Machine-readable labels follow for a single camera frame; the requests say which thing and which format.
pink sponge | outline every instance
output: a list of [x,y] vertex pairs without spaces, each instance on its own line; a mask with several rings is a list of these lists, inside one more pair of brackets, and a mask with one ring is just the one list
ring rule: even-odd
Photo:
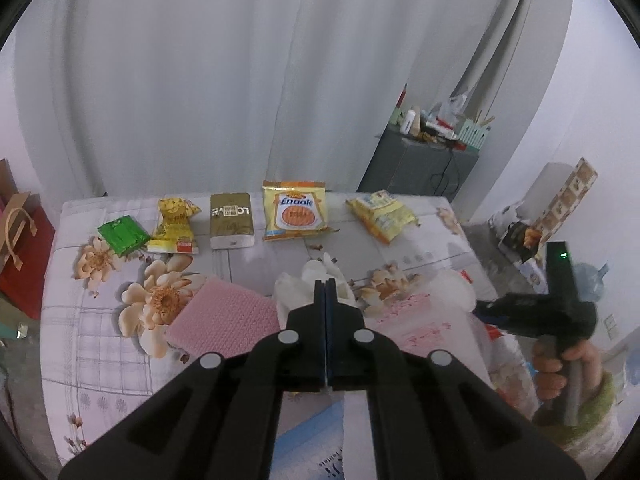
[[274,301],[242,286],[209,278],[167,329],[166,340],[194,358],[206,352],[233,357],[279,331]]

red gift bag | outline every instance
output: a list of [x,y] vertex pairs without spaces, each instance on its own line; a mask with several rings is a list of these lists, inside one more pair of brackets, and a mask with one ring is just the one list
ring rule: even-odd
[[[31,319],[40,319],[44,277],[49,262],[55,230],[39,206],[31,217],[23,208],[7,204],[4,220],[4,242],[8,254],[0,272],[0,291]],[[10,230],[19,221],[16,233]]]

gray cabinet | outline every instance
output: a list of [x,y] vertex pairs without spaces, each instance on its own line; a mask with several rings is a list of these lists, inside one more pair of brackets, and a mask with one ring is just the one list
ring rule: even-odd
[[441,195],[453,200],[478,160],[478,152],[450,150],[412,140],[388,126],[358,191]]

green snack package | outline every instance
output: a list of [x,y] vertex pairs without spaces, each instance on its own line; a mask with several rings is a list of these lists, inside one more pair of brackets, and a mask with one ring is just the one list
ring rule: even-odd
[[139,249],[150,238],[129,215],[121,216],[98,227],[98,232],[118,256],[124,256]]

red label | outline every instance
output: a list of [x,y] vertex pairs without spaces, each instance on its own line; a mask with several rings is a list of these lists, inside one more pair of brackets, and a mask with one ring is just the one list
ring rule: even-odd
[[193,247],[191,242],[176,242],[175,248],[179,253],[192,253]]
[[471,284],[472,284],[472,283],[474,282],[474,280],[472,280],[472,279],[471,279],[471,276],[469,275],[469,273],[468,273],[468,272],[466,272],[466,270],[465,270],[465,269],[460,270],[460,275],[462,275],[462,277],[463,277],[465,280],[467,280],[469,283],[471,283]]

